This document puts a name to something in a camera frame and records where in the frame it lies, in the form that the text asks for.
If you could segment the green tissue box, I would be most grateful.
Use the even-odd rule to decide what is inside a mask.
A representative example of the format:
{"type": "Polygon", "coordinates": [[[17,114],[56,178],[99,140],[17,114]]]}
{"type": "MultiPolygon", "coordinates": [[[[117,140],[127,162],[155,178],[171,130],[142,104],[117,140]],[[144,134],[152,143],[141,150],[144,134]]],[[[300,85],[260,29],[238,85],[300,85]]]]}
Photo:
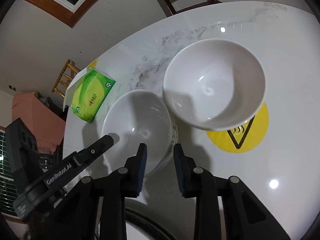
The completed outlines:
{"type": "Polygon", "coordinates": [[[80,119],[92,122],[115,83],[105,72],[95,67],[86,68],[68,86],[63,106],[69,107],[80,119]]]}

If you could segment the pink cloth covered furniture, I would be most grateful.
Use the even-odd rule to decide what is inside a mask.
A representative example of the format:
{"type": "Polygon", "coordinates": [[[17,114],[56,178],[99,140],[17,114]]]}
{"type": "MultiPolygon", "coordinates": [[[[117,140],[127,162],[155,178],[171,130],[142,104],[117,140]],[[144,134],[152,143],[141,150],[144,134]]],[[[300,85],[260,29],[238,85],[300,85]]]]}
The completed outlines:
{"type": "Polygon", "coordinates": [[[16,94],[12,100],[12,120],[20,118],[35,136],[41,153],[53,154],[61,144],[66,122],[47,108],[34,93],[16,94]]]}

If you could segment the black plate under floral plate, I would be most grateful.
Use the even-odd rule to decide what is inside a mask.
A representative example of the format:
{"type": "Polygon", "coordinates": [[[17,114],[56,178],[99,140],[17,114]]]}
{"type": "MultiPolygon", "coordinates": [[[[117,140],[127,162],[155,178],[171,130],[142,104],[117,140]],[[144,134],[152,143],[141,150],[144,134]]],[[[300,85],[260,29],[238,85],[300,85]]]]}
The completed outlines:
{"type": "Polygon", "coordinates": [[[154,220],[132,208],[125,208],[125,219],[148,239],[176,240],[176,238],[154,220]]]}

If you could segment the white Rabbit bowl orange base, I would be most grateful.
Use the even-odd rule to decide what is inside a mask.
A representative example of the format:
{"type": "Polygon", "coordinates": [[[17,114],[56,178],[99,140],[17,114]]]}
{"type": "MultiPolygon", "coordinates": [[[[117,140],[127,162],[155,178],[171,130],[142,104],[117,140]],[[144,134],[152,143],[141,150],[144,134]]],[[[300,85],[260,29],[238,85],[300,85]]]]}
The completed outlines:
{"type": "Polygon", "coordinates": [[[243,45],[218,38],[194,42],[178,52],[163,80],[171,111],[206,131],[225,131],[251,120],[266,90],[258,58],[243,45]]]}

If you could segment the white bowl blue cartoon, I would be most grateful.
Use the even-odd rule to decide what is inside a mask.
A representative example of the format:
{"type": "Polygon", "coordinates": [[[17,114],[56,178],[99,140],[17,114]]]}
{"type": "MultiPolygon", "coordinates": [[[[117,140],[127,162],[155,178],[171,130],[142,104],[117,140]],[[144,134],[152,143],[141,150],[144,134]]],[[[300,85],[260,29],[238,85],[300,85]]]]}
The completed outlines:
{"type": "Polygon", "coordinates": [[[177,141],[176,122],[162,99],[146,90],[133,90],[121,96],[108,111],[101,135],[111,135],[114,145],[103,154],[108,172],[124,166],[147,146],[145,176],[161,170],[173,155],[177,141]]]}

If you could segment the yellow hot warning sticker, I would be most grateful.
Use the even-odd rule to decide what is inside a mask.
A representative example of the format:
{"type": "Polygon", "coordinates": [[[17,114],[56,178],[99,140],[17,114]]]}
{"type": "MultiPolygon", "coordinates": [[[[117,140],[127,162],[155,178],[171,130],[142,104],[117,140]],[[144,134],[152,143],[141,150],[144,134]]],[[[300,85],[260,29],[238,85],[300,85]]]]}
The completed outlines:
{"type": "Polygon", "coordinates": [[[207,131],[211,142],[229,153],[244,153],[258,146],[264,139],[269,123],[267,105],[264,102],[248,122],[227,131],[207,131]]]}

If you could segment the light wooden stool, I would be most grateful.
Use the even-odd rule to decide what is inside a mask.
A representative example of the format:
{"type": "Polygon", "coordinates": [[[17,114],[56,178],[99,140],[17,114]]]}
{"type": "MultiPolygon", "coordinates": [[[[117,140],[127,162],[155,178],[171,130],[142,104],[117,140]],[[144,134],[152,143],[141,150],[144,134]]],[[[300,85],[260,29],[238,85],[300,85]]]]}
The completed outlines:
{"type": "Polygon", "coordinates": [[[73,78],[79,72],[80,69],[75,66],[75,62],[68,59],[53,85],[52,92],[64,98],[65,93],[59,87],[62,86],[67,89],[70,83],[73,81],[73,78]]]}

